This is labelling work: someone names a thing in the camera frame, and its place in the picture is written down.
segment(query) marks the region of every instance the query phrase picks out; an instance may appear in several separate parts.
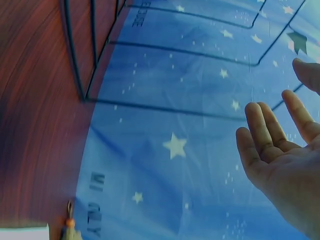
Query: black wire frame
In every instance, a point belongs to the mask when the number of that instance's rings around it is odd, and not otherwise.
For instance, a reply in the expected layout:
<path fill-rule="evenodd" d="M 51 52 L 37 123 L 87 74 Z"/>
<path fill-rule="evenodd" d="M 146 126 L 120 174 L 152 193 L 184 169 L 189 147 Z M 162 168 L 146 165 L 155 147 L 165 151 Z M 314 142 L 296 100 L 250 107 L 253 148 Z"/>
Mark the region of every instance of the black wire frame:
<path fill-rule="evenodd" d="M 65 23 L 66 23 L 68 44 L 69 44 L 70 53 L 71 53 L 71 61 L 72 61 L 72 66 L 73 66 L 73 70 L 74 70 L 74 74 L 75 74 L 75 81 L 76 81 L 77 89 L 79 91 L 79 96 L 83 102 L 92 102 L 92 101 L 90 101 L 89 91 L 92 86 L 93 80 L 95 78 L 95 73 L 96 73 L 97 68 L 99 66 L 101 56 L 104 54 L 106 46 L 109 43 L 110 34 L 116 24 L 116 21 L 118 19 L 119 14 L 121 13 L 121 11 L 123 10 L 123 8 L 126 5 L 126 1 L 127 0 L 125 0 L 123 5 L 120 7 L 120 0 L 116 0 L 114 20 L 113 20 L 111 28 L 107 34 L 107 37 L 105 39 L 102 51 L 101 51 L 100 55 L 98 56 L 97 41 L 96 41 L 96 18 L 95 18 L 96 2 L 95 2 L 95 0 L 90 0 L 90 26 L 91 26 L 91 41 L 92 41 L 92 51 L 93 51 L 93 72 L 92 72 L 92 76 L 89 80 L 88 87 L 85 89 L 83 82 L 81 80 L 81 77 L 80 77 L 77 56 L 76 56 L 76 48 L 75 48 L 75 43 L 73 40 L 72 23 L 71 23 L 71 16 L 70 16 L 70 13 L 71 13 L 70 12 L 70 0 L 64 0 Z"/>
<path fill-rule="evenodd" d="M 132 103 L 132 102 L 125 102 L 125 101 L 116 101 L 116 100 L 107 100 L 107 99 L 99 99 L 99 98 L 94 98 L 90 97 L 90 89 L 93 84 L 94 78 L 95 78 L 95 73 L 97 71 L 97 68 L 99 67 L 100 59 L 101 56 L 104 54 L 105 49 L 107 48 L 107 45 L 124 45 L 124 46 L 132 46 L 132 47 L 145 47 L 145 48 L 152 48 L 152 49 L 160 49 L 164 51 L 171 51 L 171 52 L 179 52 L 179 53 L 187 53 L 187 54 L 192 54 L 192 55 L 197 55 L 197 56 L 202 56 L 202 57 L 207 57 L 207 58 L 213 58 L 213 59 L 219 59 L 224 62 L 233 62 L 238 65 L 247 65 L 250 67 L 257 67 L 263 58 L 267 55 L 267 53 L 270 51 L 270 49 L 275 45 L 277 40 L 281 37 L 281 35 L 285 32 L 285 30 L 290 27 L 290 24 L 292 20 L 295 18 L 301 7 L 305 4 L 306 0 L 303 0 L 302 4 L 299 6 L 299 8 L 295 11 L 289 22 L 285 25 L 283 30 L 280 32 L 280 34 L 277 36 L 277 38 L 272 42 L 272 44 L 269 46 L 269 48 L 264 52 L 264 54 L 261 56 L 259 61 L 254 64 L 250 64 L 247 62 L 241 62 L 241 61 L 235 61 L 233 59 L 228 59 L 228 58 L 223 58 L 219 57 L 216 55 L 209 55 L 209 54 L 204 54 L 204 53 L 199 53 L 199 52 L 192 52 L 192 51 L 185 51 L 181 49 L 175 49 L 175 48 L 167 48 L 167 47 L 162 47 L 162 46 L 156 46 L 156 45 L 147 45 L 147 44 L 138 44 L 138 43 L 133 43 L 133 42 L 123 42 L 123 41 L 110 41 L 110 35 L 115 27 L 116 21 L 118 20 L 119 15 L 121 14 L 122 10 L 125 7 L 134 7 L 134 5 L 127 5 L 127 0 L 124 1 L 123 5 L 120 6 L 120 0 L 116 0 L 116 6 L 115 6 L 115 13 L 114 13 L 114 21 L 111 25 L 111 28 L 108 32 L 107 38 L 105 40 L 104 46 L 102 48 L 102 51 L 100 55 L 97 55 L 97 44 L 96 44 L 96 23 L 95 23 L 95 0 L 90 0 L 90 22 L 91 22 L 91 40 L 92 40 L 92 48 L 93 48 L 93 73 L 90 78 L 89 84 L 87 89 L 84 89 L 84 86 L 81 81 L 80 73 L 79 73 L 79 67 L 77 63 L 77 57 L 76 57 L 76 51 L 75 51 L 75 45 L 73 41 L 73 34 L 72 34 L 72 25 L 71 25 L 71 17 L 70 17 L 70 0 L 64 0 L 64 10 L 65 10 L 65 18 L 66 18 L 66 26 L 67 26 L 67 35 L 68 35 L 68 41 L 69 41 L 69 47 L 71 51 L 71 59 L 72 59 L 72 65 L 74 68 L 75 72 L 75 81 L 77 84 L 77 87 L 79 89 L 79 95 L 80 99 L 83 102 L 89 102 L 89 103 L 101 103 L 101 104 L 108 104 L 108 105 L 119 105 L 123 107 L 129 107 L 129 108 L 138 108 L 138 109 L 144 109 L 144 110 L 153 110 L 153 111 L 161 111 L 161 112 L 169 112 L 169 113 L 177 113 L 177 114 L 186 114 L 186 115 L 193 115 L 193 116 L 201 116 L 201 117 L 209 117 L 209 118 L 218 118 L 218 119 L 225 119 L 225 120 L 231 120 L 231 121 L 245 121 L 246 119 L 244 117 L 233 117 L 233 116 L 226 116 L 226 115 L 220 115 L 220 114 L 214 114 L 214 113 L 208 113 L 208 112 L 201 112 L 201 111 L 192 111 L 192 110 L 184 110 L 184 109 L 176 109 L 176 108 L 170 108 L 170 107 L 161 107 L 161 106 L 155 106 L 155 105 L 146 105 L 146 104 L 138 104 L 138 103 Z M 267 0 L 264 1 L 264 3 L 261 5 L 262 10 L 263 6 L 265 5 Z M 152 10 L 158 10 L 150 7 L 143 7 L 143 8 L 148 8 Z M 258 17 L 259 13 L 256 15 L 252 27 Z M 296 87 L 293 91 L 297 92 L 303 84 L 300 84 L 298 87 Z M 274 107 L 271 109 L 275 111 L 278 107 L 280 107 L 284 103 L 283 100 L 281 100 L 279 103 L 277 103 Z"/>

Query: white paper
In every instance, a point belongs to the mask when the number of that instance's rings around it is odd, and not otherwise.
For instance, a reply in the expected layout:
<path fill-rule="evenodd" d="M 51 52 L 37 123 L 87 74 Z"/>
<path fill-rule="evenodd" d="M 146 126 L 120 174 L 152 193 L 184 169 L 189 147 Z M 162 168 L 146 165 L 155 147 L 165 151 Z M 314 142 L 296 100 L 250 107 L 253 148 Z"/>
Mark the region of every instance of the white paper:
<path fill-rule="evenodd" d="M 49 226 L 0 228 L 0 240 L 50 240 Z"/>

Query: metal wire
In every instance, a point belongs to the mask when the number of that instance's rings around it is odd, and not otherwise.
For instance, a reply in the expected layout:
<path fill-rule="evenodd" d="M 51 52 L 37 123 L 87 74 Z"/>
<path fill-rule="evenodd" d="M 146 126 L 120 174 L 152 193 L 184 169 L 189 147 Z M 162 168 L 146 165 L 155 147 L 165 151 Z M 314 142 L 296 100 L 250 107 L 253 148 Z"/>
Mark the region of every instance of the metal wire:
<path fill-rule="evenodd" d="M 262 10 L 264 7 L 266 1 L 261 5 L 261 8 L 259 12 Z M 234 59 L 229 59 L 229 58 L 223 58 L 217 55 L 210 55 L 210 54 L 205 54 L 205 53 L 200 53 L 200 52 L 193 52 L 193 51 L 186 51 L 182 49 L 176 49 L 176 48 L 168 48 L 168 47 L 163 47 L 163 46 L 156 46 L 156 45 L 147 45 L 147 44 L 139 44 L 139 43 L 134 43 L 134 42 L 123 42 L 123 41 L 110 41 L 110 35 L 115 27 L 116 21 L 118 19 L 118 16 L 121 14 L 122 10 L 124 7 L 129 7 L 129 8 L 136 8 L 137 6 L 135 5 L 128 5 L 127 6 L 127 1 L 124 1 L 124 4 L 121 6 L 119 9 L 119 0 L 116 1 L 116 6 L 115 6 L 115 13 L 114 13 L 114 21 L 112 23 L 112 26 L 108 32 L 107 38 L 104 42 L 104 46 L 102 48 L 101 54 L 97 57 L 97 45 L 96 45 L 96 23 L 95 23 L 95 0 L 91 0 L 91 38 L 92 38 L 92 46 L 93 46 L 93 56 L 94 56 L 94 68 L 93 68 L 93 74 L 92 77 L 90 78 L 88 88 L 86 91 L 84 91 L 83 84 L 80 78 L 79 74 L 79 68 L 78 68 L 78 63 L 77 63 L 77 56 L 75 52 L 75 45 L 73 41 L 73 35 L 72 35 L 72 27 L 71 27 L 71 17 L 70 17 L 70 6 L 69 6 L 69 0 L 64 0 L 64 5 L 65 5 L 65 18 L 66 18 L 66 25 L 67 25 L 67 33 L 68 33 L 68 41 L 70 45 L 70 51 L 71 51 L 71 58 L 72 58 L 72 63 L 73 63 L 73 68 L 75 72 L 75 80 L 77 83 L 77 86 L 79 88 L 79 95 L 83 101 L 87 101 L 90 103 L 102 103 L 102 104 L 109 104 L 109 105 L 119 105 L 123 107 L 129 107 L 129 108 L 137 108 L 137 109 L 144 109 L 144 110 L 153 110 L 153 111 L 160 111 L 160 112 L 169 112 L 169 113 L 178 113 L 178 114 L 186 114 L 186 115 L 194 115 L 194 116 L 201 116 L 201 117 L 209 117 L 209 118 L 218 118 L 218 119 L 226 119 L 226 120 L 231 120 L 231 121 L 245 121 L 246 119 L 244 117 L 232 117 L 232 116 L 225 116 L 225 115 L 219 115 L 219 114 L 214 114 L 214 113 L 205 113 L 205 112 L 200 112 L 200 111 L 191 111 L 191 110 L 184 110 L 184 109 L 175 109 L 175 108 L 168 108 L 168 107 L 161 107 L 161 106 L 154 106 L 154 105 L 145 105 L 145 104 L 136 104 L 136 103 L 131 103 L 131 102 L 122 102 L 122 101 L 113 101 L 113 100 L 107 100 L 107 99 L 99 99 L 99 98 L 93 98 L 90 97 L 90 90 L 93 85 L 93 81 L 95 79 L 95 75 L 97 72 L 97 68 L 100 66 L 100 59 L 101 56 L 105 53 L 106 47 L 108 44 L 111 45 L 125 45 L 125 46 L 132 46 L 132 47 L 145 47 L 145 48 L 153 48 L 153 49 L 159 49 L 163 51 L 171 51 L 171 52 L 179 52 L 179 53 L 187 53 L 191 55 L 196 55 L 196 56 L 202 56 L 202 57 L 207 57 L 207 58 L 213 58 L 213 59 L 219 59 L 225 62 L 232 62 L 238 65 L 245 65 L 245 66 L 250 66 L 250 67 L 257 67 L 263 58 L 267 55 L 267 53 L 270 51 L 270 49 L 275 45 L 277 40 L 281 37 L 281 35 L 284 33 L 284 31 L 287 29 L 288 26 L 290 26 L 290 23 L 294 19 L 294 17 L 297 15 L 301 7 L 304 5 L 306 0 L 302 2 L 302 4 L 299 6 L 297 11 L 293 14 L 291 17 L 290 21 L 286 24 L 286 26 L 283 28 L 281 33 L 277 36 L 277 38 L 272 42 L 272 44 L 268 47 L 268 49 L 263 53 L 263 55 L 260 57 L 257 63 L 251 64 L 250 62 L 243 62 L 243 61 L 235 61 Z M 141 7 L 139 8 L 148 8 L 151 10 L 158 10 L 158 11 L 164 11 L 163 9 L 158 9 L 154 7 Z M 254 21 L 252 22 L 252 26 L 246 27 L 246 26 L 241 26 L 237 25 L 239 28 L 244 28 L 244 29 L 250 29 L 253 28 L 258 16 L 259 12 L 254 18 Z M 219 19 L 213 19 L 214 21 L 217 22 L 222 22 L 225 24 L 233 25 L 235 26 L 235 23 L 232 22 L 227 22 Z M 300 84 L 296 89 L 294 89 L 294 92 L 297 92 L 303 85 Z M 280 107 L 283 104 L 283 100 L 277 103 L 272 110 L 275 111 L 278 107 Z"/>

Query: dark green star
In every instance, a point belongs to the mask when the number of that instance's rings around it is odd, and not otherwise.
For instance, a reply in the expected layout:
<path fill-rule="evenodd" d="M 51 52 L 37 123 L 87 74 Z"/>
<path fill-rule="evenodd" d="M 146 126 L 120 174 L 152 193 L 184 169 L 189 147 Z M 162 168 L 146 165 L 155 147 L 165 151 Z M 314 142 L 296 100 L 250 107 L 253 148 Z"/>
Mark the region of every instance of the dark green star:
<path fill-rule="evenodd" d="M 307 54 L 307 37 L 294 31 L 291 33 L 287 33 L 289 38 L 294 42 L 294 51 L 296 54 L 299 53 L 299 50 L 303 51 Z"/>

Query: wood grain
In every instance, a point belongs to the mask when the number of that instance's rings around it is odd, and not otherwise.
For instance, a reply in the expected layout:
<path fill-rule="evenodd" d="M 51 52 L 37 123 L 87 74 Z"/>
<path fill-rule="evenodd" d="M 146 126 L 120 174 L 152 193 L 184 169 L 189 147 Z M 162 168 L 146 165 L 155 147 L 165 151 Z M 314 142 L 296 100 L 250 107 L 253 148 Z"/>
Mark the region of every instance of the wood grain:
<path fill-rule="evenodd" d="M 49 223 L 52 240 L 60 238 L 67 201 L 75 196 L 94 109 L 79 101 L 63 5 L 59 0 L 0 1 L 0 226 Z M 96 0 L 98 54 L 114 6 L 115 0 Z M 87 86 L 93 72 L 89 0 L 70 0 L 70 11 Z M 95 81 L 98 86 L 101 79 Z"/>

